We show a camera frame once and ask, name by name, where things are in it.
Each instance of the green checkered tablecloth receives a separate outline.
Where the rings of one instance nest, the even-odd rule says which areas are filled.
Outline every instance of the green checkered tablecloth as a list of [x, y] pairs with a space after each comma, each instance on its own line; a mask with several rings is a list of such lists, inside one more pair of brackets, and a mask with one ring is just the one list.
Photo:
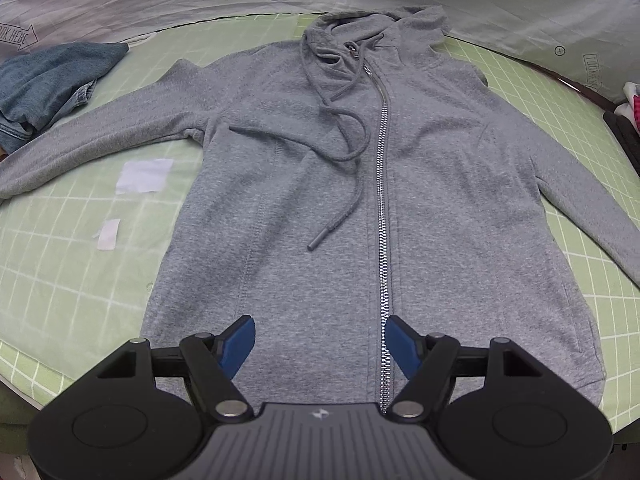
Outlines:
[[[205, 65], [296, 38], [313, 18], [247, 16], [159, 32], [132, 47], [98, 83], [87, 110], [155, 81], [177, 59]], [[453, 38], [438, 49], [475, 63], [496, 93], [568, 148], [640, 226], [640, 179], [601, 110], [573, 89], [485, 49]], [[165, 189], [115, 195], [124, 163], [142, 158], [174, 160]], [[188, 140], [136, 148], [85, 164], [0, 206], [0, 374], [46, 404], [138, 335], [201, 161], [200, 147]], [[598, 321], [607, 368], [601, 409], [613, 429], [621, 429], [640, 417], [640, 290], [561, 212], [544, 205]], [[116, 249], [97, 251], [94, 235], [112, 218], [121, 219]]]

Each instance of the hoodie sleeve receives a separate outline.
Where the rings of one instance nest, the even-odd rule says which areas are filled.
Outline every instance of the hoodie sleeve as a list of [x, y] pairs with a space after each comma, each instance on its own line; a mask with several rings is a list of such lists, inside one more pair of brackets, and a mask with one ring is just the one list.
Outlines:
[[589, 235], [640, 286], [640, 230], [575, 156], [516, 108], [501, 116], [533, 164], [540, 193]]
[[179, 60], [157, 82], [53, 128], [0, 162], [0, 203], [127, 148], [187, 137], [206, 145], [224, 82], [240, 68], [225, 58], [205, 68]]

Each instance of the hoodie's right sleeve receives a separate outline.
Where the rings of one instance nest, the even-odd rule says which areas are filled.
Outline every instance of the hoodie's right sleeve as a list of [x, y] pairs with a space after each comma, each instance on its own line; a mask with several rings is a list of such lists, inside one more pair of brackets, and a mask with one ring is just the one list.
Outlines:
[[49, 130], [0, 162], [0, 203], [101, 156], [164, 140], [201, 145], [228, 80], [210, 65], [177, 61], [156, 83]]

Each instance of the hoodie's left sleeve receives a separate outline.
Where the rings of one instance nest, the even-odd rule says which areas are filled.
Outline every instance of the hoodie's left sleeve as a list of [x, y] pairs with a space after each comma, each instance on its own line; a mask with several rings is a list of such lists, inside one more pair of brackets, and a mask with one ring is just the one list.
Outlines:
[[548, 133], [504, 102], [506, 120], [532, 161], [540, 193], [640, 286], [640, 230], [598, 179]]

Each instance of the drawstring tip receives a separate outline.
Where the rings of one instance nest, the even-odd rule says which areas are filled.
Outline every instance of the drawstring tip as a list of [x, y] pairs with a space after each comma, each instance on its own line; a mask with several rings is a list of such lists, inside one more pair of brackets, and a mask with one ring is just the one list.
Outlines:
[[320, 245], [322, 240], [324, 240], [324, 237], [327, 236], [328, 234], [329, 234], [329, 229], [325, 227], [324, 229], [322, 229], [322, 231], [318, 233], [318, 236], [316, 236], [313, 240], [311, 240], [311, 242], [309, 242], [309, 245], [306, 246], [306, 249], [308, 251], [313, 251], [316, 247], [318, 247], [318, 245]]

